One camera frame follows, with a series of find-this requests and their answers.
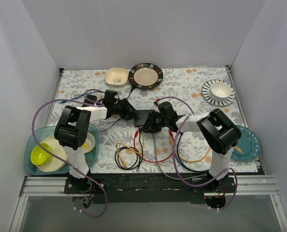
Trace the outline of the dark rimmed beige plate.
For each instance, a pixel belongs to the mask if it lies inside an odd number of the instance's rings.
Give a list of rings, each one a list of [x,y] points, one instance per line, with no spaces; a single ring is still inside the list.
[[[163,71],[153,63],[140,63],[130,69],[128,80],[136,88],[151,90],[162,82]]]

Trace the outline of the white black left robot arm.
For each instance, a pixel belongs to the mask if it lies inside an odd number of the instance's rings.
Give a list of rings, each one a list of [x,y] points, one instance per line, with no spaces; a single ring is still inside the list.
[[[80,193],[91,190],[92,182],[87,178],[90,169],[86,163],[84,143],[87,138],[89,124],[93,121],[108,119],[113,115],[125,121],[135,119],[139,112],[117,91],[106,90],[100,105],[74,107],[65,106],[55,128],[54,137],[63,147],[67,161],[70,163],[68,179]]]

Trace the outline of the black power adapter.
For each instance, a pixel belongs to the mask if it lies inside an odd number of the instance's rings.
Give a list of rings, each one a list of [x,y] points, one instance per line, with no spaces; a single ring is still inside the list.
[[[84,100],[85,103],[89,103],[89,104],[92,104],[92,103],[97,102],[97,101],[98,101],[98,99],[94,95],[86,95],[85,100]]]

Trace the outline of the teal transparent plastic tray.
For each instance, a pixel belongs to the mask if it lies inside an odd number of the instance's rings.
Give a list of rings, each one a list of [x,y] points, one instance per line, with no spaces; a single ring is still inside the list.
[[[58,140],[54,138],[54,126],[50,127],[43,127],[35,131],[36,138],[42,142],[47,143],[50,145],[50,147],[53,149],[53,153],[62,159],[66,160],[66,153],[63,150],[62,146],[59,144]],[[96,162],[98,158],[98,152],[99,152],[99,134],[97,128],[90,124],[88,128],[88,133],[91,133],[95,136],[96,139],[96,145],[94,149],[88,153],[85,154],[85,159],[88,167],[92,167],[94,163]],[[30,160],[31,152],[33,148],[37,145],[35,142],[33,136],[30,136],[27,145],[26,150],[24,154],[24,168],[27,173],[30,175],[53,175],[53,174],[66,174],[70,171],[69,165],[66,163],[56,159],[52,158],[52,160],[46,164],[42,165],[41,167],[38,167],[34,164],[32,164]]]

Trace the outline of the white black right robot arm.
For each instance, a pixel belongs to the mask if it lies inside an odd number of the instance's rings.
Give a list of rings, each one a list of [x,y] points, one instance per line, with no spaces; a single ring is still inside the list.
[[[225,180],[229,172],[232,151],[237,145],[242,134],[238,127],[221,111],[213,111],[203,115],[178,115],[168,101],[158,105],[157,110],[150,110],[145,116],[139,116],[137,122],[145,132],[160,132],[162,128],[168,128],[175,132],[172,156],[175,171],[179,179],[187,186],[193,188],[204,187],[213,192],[221,191],[225,186]],[[208,180],[200,184],[191,184],[180,175],[175,156],[178,152],[178,141],[185,132],[201,132],[212,149],[212,162],[208,169]]]

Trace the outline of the small white bowl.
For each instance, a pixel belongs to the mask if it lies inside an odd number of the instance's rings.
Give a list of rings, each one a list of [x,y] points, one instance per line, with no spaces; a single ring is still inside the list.
[[[216,82],[211,85],[210,92],[216,99],[224,100],[231,95],[231,88],[225,82]]]

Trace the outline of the aluminium frame rail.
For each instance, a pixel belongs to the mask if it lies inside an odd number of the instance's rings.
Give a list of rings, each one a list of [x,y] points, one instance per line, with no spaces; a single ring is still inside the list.
[[[181,181],[169,180],[163,176],[130,176],[119,177],[102,176],[98,180],[104,185],[107,194],[110,192],[143,191],[143,190],[185,190],[195,191]],[[278,195],[279,189],[275,179],[271,175],[242,175],[238,181],[229,183],[226,194],[230,195],[237,187],[238,195]],[[20,191],[21,196],[84,196],[73,185],[67,182],[65,177],[26,177]]]

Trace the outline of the dark grey network switch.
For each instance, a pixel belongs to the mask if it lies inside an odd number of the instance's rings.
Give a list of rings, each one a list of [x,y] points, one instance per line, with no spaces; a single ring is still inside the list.
[[[143,126],[148,119],[149,113],[154,111],[155,110],[138,110],[139,114],[134,120],[134,126],[135,127]]]

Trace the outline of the floral patterned tablecloth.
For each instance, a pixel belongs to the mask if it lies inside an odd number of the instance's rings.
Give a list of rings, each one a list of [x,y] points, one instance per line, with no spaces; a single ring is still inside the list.
[[[106,70],[64,71],[56,91],[57,98],[72,99],[88,89],[96,89],[96,96],[101,98],[103,92],[109,88],[105,82],[106,73]],[[168,68],[163,70],[162,82],[152,90],[132,89],[130,84],[114,87],[114,90],[122,98],[128,98],[137,110],[155,109],[154,101],[162,99],[163,102],[170,102],[180,115],[191,112],[200,115],[214,109],[201,92],[202,85],[213,79],[230,82],[225,68]],[[95,127],[99,130],[100,145],[98,158],[91,168],[93,173],[121,172],[114,157],[116,147],[120,143],[143,150],[144,160],[140,168],[132,170],[133,173],[174,172],[167,128],[163,128],[159,133],[145,133],[142,137],[135,138],[134,122],[120,120],[118,116],[95,122]],[[206,170],[212,162],[212,152],[199,132],[188,132],[183,135],[179,145],[179,155],[184,164],[176,163],[176,166],[184,173],[189,170]]]

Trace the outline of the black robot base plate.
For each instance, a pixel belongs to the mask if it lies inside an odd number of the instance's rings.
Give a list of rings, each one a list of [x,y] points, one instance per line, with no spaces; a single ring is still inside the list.
[[[235,182],[229,177],[217,186],[211,183],[192,188],[180,180],[163,174],[93,174],[92,178],[102,184],[109,203],[190,202],[204,204],[204,195],[234,192]]]

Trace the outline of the lime green bowl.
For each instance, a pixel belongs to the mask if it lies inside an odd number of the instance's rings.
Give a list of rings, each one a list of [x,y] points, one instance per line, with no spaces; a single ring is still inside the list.
[[[48,164],[52,159],[52,156],[46,152],[43,148],[41,148],[39,145],[36,145],[30,156],[30,160],[32,164],[36,166],[42,166],[45,164]]]

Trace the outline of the daisy patterned glass bowl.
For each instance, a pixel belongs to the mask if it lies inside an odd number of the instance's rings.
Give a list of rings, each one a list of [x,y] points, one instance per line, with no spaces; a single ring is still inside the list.
[[[87,134],[86,140],[84,142],[83,148],[84,148],[84,153],[88,153],[94,149],[96,145],[96,139],[95,136],[91,133]]]

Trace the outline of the teal scalloped plate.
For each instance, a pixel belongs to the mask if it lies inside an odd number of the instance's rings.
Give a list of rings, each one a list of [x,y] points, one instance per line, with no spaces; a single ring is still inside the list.
[[[261,143],[257,135],[249,128],[236,125],[242,136],[232,152],[231,159],[235,161],[254,161],[260,154]]]

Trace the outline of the blue striped white plate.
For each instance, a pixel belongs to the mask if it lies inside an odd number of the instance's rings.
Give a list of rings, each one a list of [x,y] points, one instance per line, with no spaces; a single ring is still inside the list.
[[[219,79],[206,81],[201,87],[204,99],[214,106],[227,106],[236,99],[236,92],[233,86]]]

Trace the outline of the cream square panda dish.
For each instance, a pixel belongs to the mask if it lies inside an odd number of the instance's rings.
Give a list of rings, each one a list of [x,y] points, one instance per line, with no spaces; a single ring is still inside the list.
[[[122,87],[128,80],[129,72],[124,68],[110,68],[107,71],[105,82],[110,86]]]

